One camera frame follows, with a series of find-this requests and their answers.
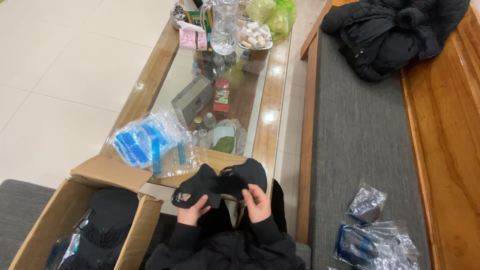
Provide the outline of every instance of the glass pitcher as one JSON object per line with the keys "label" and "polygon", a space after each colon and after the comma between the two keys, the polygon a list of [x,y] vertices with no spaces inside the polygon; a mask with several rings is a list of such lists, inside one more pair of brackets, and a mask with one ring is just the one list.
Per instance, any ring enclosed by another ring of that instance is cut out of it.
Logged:
{"label": "glass pitcher", "polygon": [[210,45],[221,55],[228,55],[237,47],[239,0],[206,0],[200,10],[200,23],[205,29],[205,11],[212,7],[213,25]]}

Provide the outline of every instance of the pink tissue box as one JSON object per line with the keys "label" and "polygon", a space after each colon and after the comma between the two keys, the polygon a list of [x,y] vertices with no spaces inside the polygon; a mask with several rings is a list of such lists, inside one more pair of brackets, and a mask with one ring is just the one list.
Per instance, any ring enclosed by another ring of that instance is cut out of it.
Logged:
{"label": "pink tissue box", "polygon": [[179,29],[180,49],[207,50],[206,32]]}

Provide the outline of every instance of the hand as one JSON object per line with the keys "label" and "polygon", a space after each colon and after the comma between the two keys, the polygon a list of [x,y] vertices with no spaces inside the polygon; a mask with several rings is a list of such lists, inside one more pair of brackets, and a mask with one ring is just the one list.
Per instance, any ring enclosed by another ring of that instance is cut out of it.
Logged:
{"label": "hand", "polygon": [[264,191],[255,184],[248,184],[249,190],[242,190],[248,216],[252,223],[258,223],[268,219],[272,215],[270,199]]}
{"label": "hand", "polygon": [[177,216],[177,222],[185,225],[197,226],[198,218],[210,210],[210,206],[204,208],[207,199],[208,196],[203,195],[192,207],[188,209],[178,208],[179,214]]}

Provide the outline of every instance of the person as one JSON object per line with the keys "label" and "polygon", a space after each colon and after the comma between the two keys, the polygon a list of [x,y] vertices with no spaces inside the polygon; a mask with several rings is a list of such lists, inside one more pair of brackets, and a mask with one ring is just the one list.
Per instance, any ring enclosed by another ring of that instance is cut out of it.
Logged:
{"label": "person", "polygon": [[177,223],[168,243],[157,246],[146,270],[302,270],[295,241],[287,234],[283,191],[277,181],[271,204],[254,184],[243,189],[245,211],[233,230],[225,201],[219,208],[204,205],[204,195],[189,209],[178,208]]}

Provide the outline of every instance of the box flap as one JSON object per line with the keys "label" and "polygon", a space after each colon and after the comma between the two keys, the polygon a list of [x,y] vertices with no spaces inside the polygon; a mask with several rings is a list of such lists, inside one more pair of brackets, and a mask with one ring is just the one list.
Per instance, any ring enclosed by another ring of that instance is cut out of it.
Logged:
{"label": "box flap", "polygon": [[119,186],[137,192],[152,177],[153,173],[102,156],[94,156],[72,169],[70,175],[83,176],[102,184]]}

